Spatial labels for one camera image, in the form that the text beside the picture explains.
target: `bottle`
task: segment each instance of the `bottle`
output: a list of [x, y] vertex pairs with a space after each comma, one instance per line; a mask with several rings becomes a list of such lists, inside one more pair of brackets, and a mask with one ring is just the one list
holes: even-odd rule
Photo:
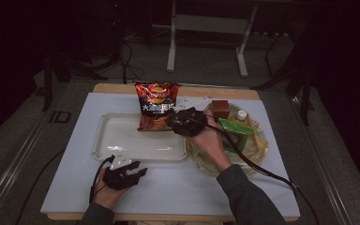
[[230, 120], [247, 127], [249, 126], [248, 113], [243, 110], [238, 111], [238, 113], [233, 115]]

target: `sleeve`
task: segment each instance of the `sleeve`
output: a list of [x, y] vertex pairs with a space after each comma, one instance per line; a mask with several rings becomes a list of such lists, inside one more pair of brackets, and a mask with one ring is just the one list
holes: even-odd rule
[[83, 214], [80, 225], [113, 225], [114, 215], [110, 209], [91, 203]]
[[237, 224], [286, 224], [273, 202], [238, 165], [223, 171], [217, 181], [229, 198]]

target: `rectangular tray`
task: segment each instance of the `rectangular tray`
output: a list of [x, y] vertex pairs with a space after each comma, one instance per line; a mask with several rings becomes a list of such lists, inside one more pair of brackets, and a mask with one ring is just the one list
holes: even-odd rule
[[95, 159], [111, 155], [147, 161], [181, 161], [187, 156], [186, 140], [172, 131], [138, 131], [139, 113], [102, 116]]

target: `white bottle cap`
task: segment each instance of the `white bottle cap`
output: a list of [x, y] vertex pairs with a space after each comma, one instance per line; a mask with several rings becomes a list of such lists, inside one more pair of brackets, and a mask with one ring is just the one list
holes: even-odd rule
[[246, 120], [247, 116], [248, 116], [248, 113], [246, 111], [238, 111], [236, 118], [239, 120]]

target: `black and orange snack package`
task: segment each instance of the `black and orange snack package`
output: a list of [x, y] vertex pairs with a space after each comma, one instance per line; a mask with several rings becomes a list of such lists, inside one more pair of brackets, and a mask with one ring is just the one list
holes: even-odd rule
[[142, 116], [138, 130], [172, 130], [166, 124], [174, 113], [179, 84], [173, 82], [135, 82]]

